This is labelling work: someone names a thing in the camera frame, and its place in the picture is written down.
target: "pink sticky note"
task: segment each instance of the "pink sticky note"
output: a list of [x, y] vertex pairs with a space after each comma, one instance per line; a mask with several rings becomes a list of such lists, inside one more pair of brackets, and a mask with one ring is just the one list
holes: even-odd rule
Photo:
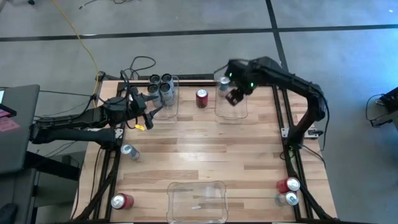
[[2, 117], [4, 117], [4, 116], [8, 116], [8, 115], [10, 115], [10, 113], [8, 113], [7, 111], [5, 111], [5, 110], [0, 110], [0, 118], [2, 118]]
[[19, 128], [19, 125], [8, 117], [0, 118], [0, 131], [10, 131]]

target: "yellow clip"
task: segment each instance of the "yellow clip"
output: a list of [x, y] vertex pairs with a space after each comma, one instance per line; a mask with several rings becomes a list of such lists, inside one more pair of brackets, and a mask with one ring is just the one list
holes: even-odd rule
[[142, 131], [145, 130], [145, 128], [144, 128], [143, 126], [139, 125], [139, 124], [136, 124], [136, 125], [135, 125], [135, 128], [141, 129]]

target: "yellow cable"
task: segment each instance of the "yellow cable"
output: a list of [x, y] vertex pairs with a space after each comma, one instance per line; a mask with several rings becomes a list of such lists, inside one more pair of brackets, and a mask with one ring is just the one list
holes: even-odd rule
[[96, 72], [96, 81], [95, 81], [95, 87], [94, 87], [94, 92], [93, 94], [95, 94], [97, 92], [97, 88], [98, 88], [98, 67], [97, 67], [97, 63], [95, 63], [93, 54], [90, 52], [90, 50], [88, 50], [88, 48], [85, 46], [85, 44], [83, 43], [83, 41], [80, 39], [80, 35], [77, 33], [77, 31], [75, 30], [75, 28], [73, 27], [72, 23], [69, 21], [67, 15], [65, 15], [65, 13], [62, 11], [62, 9], [60, 8], [60, 6], [54, 1], [51, 0], [52, 4], [54, 4], [54, 6], [61, 12], [61, 14], [63, 15], [63, 18], [65, 18], [65, 20], [69, 23], [70, 27], [73, 29], [74, 33], [76, 34], [77, 38], [80, 41], [81, 46], [87, 51], [87, 53], [90, 55], [92, 61], [94, 62], [94, 66], [95, 66], [95, 72]]

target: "concrete floor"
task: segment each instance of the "concrete floor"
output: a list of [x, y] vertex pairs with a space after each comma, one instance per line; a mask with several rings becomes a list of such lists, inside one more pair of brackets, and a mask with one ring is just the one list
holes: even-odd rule
[[[178, 30], [271, 28], [264, 0], [141, 0], [115, 5], [99, 0], [58, 0], [81, 34], [119, 34]], [[398, 24], [395, 0], [272, 0], [278, 27]], [[73, 35], [50, 1], [5, 3], [0, 11], [1, 37]], [[396, 223], [398, 206], [398, 137], [391, 124], [370, 127], [366, 100], [398, 85], [398, 29], [280, 33], [291, 72], [319, 84], [328, 99], [331, 119], [326, 150], [328, 178], [342, 220]], [[268, 55], [279, 60], [272, 33], [180, 35], [85, 40], [100, 70], [117, 74], [133, 57], [156, 59], [153, 73], [211, 73], [229, 58]], [[138, 61], [143, 67], [146, 61]], [[37, 83], [43, 90], [91, 94], [95, 70], [77, 40], [0, 42], [1, 86]], [[67, 110], [86, 98], [41, 93], [37, 115]], [[371, 107], [374, 116], [383, 113]], [[325, 121], [316, 124], [323, 129]], [[41, 154], [62, 142], [42, 146]], [[81, 152], [79, 143], [66, 153]], [[72, 207], [42, 210], [38, 223], [65, 220]]]

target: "wooden table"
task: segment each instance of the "wooden table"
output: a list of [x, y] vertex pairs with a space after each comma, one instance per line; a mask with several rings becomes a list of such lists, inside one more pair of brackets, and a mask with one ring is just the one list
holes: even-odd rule
[[[102, 99], [115, 96], [118, 81], [105, 81]], [[131, 210], [113, 210], [112, 222], [166, 222], [167, 187], [172, 182], [204, 182], [221, 180], [228, 195], [228, 221], [271, 222], [295, 221], [292, 207], [275, 204], [275, 184], [287, 176], [282, 152], [280, 130], [271, 87], [260, 87], [248, 98], [247, 118], [239, 121], [220, 119], [215, 115], [215, 87], [209, 92], [208, 106], [195, 105], [198, 87], [180, 87], [179, 109], [175, 121], [154, 121], [151, 130], [126, 129], [124, 143], [141, 152], [138, 161], [122, 156], [115, 193], [135, 198]], [[282, 94], [279, 94], [284, 112]], [[295, 123], [307, 110], [305, 98], [289, 92]], [[318, 141], [304, 144], [319, 151]], [[80, 198], [77, 214], [90, 201], [94, 163], [99, 145], [89, 143], [80, 177]], [[96, 184], [101, 173], [104, 153], [96, 167]], [[335, 206], [325, 168], [317, 157], [301, 150], [308, 189], [318, 203], [335, 217]], [[105, 193], [101, 206], [104, 214]], [[301, 213], [305, 217], [303, 202]]]

